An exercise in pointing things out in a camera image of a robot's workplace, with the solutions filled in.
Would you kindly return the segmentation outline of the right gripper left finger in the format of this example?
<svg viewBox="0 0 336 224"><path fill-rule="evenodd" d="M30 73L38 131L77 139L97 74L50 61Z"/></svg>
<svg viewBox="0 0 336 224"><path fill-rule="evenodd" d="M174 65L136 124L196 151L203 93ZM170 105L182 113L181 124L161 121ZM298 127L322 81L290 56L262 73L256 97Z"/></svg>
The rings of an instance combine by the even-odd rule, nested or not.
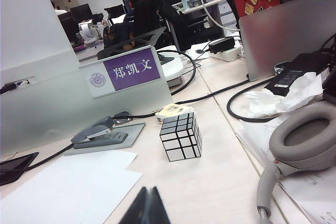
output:
<svg viewBox="0 0 336 224"><path fill-rule="evenodd" d="M119 221L119 224L141 223L144 217L148 196L148 189L146 187L142 187L122 219Z"/></svg>

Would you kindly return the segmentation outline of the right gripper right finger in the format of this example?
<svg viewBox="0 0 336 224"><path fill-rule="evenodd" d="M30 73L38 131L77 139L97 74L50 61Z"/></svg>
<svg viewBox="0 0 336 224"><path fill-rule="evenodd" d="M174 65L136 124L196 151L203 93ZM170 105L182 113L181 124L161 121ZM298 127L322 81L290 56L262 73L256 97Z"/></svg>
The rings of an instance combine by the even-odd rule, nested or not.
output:
<svg viewBox="0 0 336 224"><path fill-rule="evenodd" d="M150 223L153 224L170 224L170 220L165 211L162 199L157 187L153 187L151 191L150 202Z"/></svg>

